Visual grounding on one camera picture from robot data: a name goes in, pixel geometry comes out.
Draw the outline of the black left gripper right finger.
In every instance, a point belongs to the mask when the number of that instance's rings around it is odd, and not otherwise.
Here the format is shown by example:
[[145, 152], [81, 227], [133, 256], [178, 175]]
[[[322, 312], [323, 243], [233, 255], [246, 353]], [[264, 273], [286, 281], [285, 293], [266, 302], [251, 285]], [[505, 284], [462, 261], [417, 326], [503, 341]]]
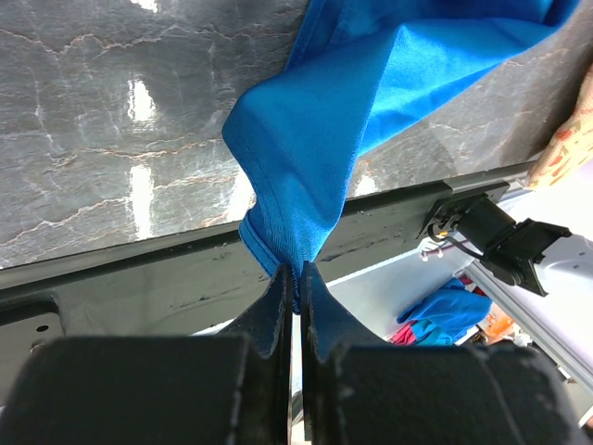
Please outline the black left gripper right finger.
[[540, 353], [397, 347], [375, 335], [306, 263], [300, 284], [303, 407], [315, 444], [585, 444]]

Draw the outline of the blue cloth napkin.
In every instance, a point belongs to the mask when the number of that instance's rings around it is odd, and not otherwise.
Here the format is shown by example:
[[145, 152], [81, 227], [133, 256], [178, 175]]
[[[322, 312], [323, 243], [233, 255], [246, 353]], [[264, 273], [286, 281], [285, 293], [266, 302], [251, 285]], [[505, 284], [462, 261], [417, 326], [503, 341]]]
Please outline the blue cloth napkin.
[[313, 1], [284, 70], [244, 92], [222, 137], [255, 206], [259, 265], [301, 274], [334, 230], [356, 160], [556, 32], [574, 1]]

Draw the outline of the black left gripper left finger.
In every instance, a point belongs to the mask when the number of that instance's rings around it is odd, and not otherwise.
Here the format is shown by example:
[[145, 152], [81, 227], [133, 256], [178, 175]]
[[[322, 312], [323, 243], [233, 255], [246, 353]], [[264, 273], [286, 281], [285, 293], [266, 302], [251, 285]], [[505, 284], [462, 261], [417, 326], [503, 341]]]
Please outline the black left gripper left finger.
[[286, 444], [292, 274], [215, 335], [70, 337], [27, 361], [5, 444]]

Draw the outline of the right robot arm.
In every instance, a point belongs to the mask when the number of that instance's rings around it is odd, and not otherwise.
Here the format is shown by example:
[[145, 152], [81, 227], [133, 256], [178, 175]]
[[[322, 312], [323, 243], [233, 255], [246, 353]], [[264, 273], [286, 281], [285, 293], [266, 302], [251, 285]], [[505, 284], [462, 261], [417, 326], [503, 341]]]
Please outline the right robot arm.
[[473, 257], [499, 281], [545, 297], [565, 288], [592, 288], [592, 242], [570, 229], [526, 219], [516, 222], [498, 206], [506, 182], [440, 198], [421, 235], [446, 241]]

